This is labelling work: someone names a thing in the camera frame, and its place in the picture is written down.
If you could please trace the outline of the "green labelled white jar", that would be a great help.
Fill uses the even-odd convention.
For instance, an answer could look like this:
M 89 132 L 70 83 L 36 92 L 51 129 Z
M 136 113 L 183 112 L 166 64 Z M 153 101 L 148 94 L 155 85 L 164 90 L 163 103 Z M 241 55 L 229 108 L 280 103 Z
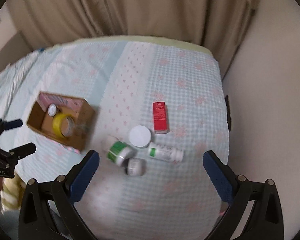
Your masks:
M 116 141 L 111 145 L 106 153 L 107 158 L 116 166 L 121 167 L 123 162 L 129 158 L 134 157 L 136 150 L 130 147 L 125 142 Z

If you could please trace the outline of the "yellow tape roll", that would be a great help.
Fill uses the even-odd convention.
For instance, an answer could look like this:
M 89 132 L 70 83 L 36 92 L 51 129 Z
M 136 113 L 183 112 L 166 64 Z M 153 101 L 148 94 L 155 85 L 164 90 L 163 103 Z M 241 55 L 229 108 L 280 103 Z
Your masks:
M 52 129 L 58 138 L 69 138 L 75 128 L 74 117 L 67 113 L 57 113 L 53 117 Z

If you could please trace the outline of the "white round lid jar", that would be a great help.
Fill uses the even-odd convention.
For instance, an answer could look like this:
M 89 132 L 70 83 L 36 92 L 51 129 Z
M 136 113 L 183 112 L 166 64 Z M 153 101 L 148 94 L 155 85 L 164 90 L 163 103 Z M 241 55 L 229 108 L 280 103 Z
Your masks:
M 130 143 L 137 148 L 145 148 L 149 145 L 152 139 L 150 130 L 142 125 L 133 127 L 129 133 Z

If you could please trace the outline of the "white bottle green label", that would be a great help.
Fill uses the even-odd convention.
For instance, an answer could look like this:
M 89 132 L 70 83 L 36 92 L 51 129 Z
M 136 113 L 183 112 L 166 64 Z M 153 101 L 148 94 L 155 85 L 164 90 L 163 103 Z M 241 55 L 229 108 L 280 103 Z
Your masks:
M 184 152 L 175 147 L 151 142 L 148 148 L 148 156 L 166 162 L 180 163 L 183 161 Z

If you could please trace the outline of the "red rectangular carton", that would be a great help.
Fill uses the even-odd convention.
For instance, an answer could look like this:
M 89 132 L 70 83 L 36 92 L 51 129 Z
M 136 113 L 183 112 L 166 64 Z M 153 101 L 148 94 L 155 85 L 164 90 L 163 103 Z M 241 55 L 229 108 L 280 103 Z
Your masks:
M 166 134 L 168 132 L 167 108 L 163 101 L 153 102 L 153 125 L 155 134 Z

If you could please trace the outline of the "cardboard box with pink lining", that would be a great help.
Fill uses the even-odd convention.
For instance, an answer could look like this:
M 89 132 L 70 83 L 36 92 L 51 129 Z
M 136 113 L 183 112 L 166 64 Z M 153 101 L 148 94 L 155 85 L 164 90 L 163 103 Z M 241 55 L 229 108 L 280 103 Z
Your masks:
M 40 92 L 27 126 L 48 139 L 82 151 L 95 114 L 84 98 Z

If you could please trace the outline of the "grey headboard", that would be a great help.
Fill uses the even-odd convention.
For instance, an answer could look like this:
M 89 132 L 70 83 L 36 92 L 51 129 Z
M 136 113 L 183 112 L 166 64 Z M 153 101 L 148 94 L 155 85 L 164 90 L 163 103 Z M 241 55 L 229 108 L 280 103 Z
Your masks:
M 0 72 L 8 64 L 17 62 L 31 52 L 32 49 L 26 42 L 23 33 L 17 32 L 0 50 Z

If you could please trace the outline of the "blue checked floral bedsheet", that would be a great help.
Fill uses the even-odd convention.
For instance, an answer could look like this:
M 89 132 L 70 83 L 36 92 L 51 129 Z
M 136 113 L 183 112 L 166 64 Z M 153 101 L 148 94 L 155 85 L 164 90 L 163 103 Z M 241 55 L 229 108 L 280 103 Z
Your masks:
M 206 50 L 148 42 L 83 41 L 35 51 L 0 74 L 0 119 L 27 121 L 40 92 L 84 98 L 96 110 L 87 150 L 101 157 L 76 209 L 102 239 L 204 239 L 221 201 L 203 165 L 205 151 L 229 154 L 226 105 L 217 61 Z M 152 159 L 143 176 L 111 163 L 102 142 L 128 142 L 138 125 L 153 129 L 154 102 L 168 110 L 158 144 L 184 152 L 180 163 Z

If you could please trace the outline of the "beige curtain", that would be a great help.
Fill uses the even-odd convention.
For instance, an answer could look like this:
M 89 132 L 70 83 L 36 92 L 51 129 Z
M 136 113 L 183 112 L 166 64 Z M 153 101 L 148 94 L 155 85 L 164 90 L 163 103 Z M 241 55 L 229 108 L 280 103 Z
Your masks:
M 114 35 L 166 37 L 220 54 L 245 24 L 250 0 L 7 0 L 34 48 Z

